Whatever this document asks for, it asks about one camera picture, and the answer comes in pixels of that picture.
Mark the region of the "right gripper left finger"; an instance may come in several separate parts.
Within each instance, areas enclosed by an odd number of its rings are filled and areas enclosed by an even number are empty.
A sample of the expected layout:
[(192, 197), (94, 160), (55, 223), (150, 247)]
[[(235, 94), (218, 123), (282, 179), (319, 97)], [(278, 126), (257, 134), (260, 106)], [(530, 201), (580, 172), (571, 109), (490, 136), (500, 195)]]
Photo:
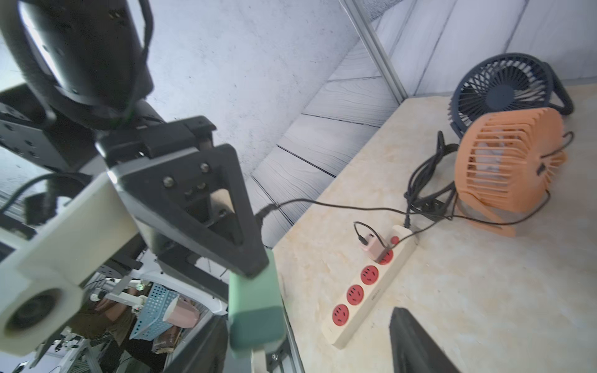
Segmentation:
[(164, 373), (222, 373), (228, 349), (227, 318), (212, 317), (167, 365)]

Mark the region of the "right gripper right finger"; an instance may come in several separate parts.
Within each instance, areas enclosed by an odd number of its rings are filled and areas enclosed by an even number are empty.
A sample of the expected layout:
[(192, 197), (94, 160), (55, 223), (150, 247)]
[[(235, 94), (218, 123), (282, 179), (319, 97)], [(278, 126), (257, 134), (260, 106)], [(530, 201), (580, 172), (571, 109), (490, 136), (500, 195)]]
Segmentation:
[(390, 340), (395, 372), (460, 372), (408, 309), (393, 310)]

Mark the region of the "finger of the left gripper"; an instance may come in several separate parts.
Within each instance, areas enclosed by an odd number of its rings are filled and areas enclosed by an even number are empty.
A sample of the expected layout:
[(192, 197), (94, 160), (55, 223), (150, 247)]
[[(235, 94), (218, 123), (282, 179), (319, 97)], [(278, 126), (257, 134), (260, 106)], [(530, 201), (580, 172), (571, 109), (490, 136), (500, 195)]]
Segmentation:
[(268, 266), (231, 145), (117, 163), (109, 177), (155, 254), (179, 245), (246, 278)]

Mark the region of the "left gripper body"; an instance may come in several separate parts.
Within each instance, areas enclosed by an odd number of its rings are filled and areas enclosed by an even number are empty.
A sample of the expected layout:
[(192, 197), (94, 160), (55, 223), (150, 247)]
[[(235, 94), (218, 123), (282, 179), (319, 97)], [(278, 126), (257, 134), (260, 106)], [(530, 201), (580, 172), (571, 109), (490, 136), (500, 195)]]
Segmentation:
[(206, 117), (112, 131), (96, 148), (141, 237), (156, 255), (181, 246), (215, 260), (219, 174)]

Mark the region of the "green USB charger plug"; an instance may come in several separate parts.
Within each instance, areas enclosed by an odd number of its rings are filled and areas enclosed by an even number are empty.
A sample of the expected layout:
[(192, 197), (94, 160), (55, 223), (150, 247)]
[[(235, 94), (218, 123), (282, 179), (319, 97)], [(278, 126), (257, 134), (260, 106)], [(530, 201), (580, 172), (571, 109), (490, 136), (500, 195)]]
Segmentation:
[(272, 351), (286, 338), (275, 257), (269, 249), (265, 253), (269, 264), (255, 278), (229, 275), (229, 346), (236, 358)]

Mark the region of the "white red power strip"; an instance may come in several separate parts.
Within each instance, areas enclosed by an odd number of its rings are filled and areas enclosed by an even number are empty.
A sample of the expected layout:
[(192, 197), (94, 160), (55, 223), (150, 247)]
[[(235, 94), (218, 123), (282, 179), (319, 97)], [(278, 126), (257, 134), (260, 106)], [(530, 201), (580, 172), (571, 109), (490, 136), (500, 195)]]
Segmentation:
[(337, 349), (348, 344), (418, 247), (415, 234), (401, 225), (393, 226), (380, 239), (388, 249), (383, 260), (376, 263), (365, 255), (356, 277), (340, 288), (340, 297), (323, 319), (322, 333)]

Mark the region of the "pink USB charger plug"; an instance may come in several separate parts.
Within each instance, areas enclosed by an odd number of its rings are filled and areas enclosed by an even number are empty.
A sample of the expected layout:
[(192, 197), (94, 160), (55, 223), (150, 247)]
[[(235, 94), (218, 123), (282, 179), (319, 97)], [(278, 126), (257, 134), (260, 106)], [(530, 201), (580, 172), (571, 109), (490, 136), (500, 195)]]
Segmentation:
[(374, 234), (361, 236), (359, 241), (365, 255), (376, 263), (380, 263), (388, 251), (385, 241)]

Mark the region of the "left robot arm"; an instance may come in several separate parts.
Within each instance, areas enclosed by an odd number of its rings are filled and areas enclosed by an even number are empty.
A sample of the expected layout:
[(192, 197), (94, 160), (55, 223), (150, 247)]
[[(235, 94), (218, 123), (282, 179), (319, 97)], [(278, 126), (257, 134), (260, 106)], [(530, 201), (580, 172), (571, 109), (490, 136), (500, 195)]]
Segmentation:
[(126, 1), (4, 1), (1, 33), (44, 104), (96, 132), (96, 148), (136, 222), (231, 272), (269, 264), (236, 150), (215, 145), (203, 116), (170, 123), (141, 113), (153, 89), (154, 17), (140, 2), (138, 34)]

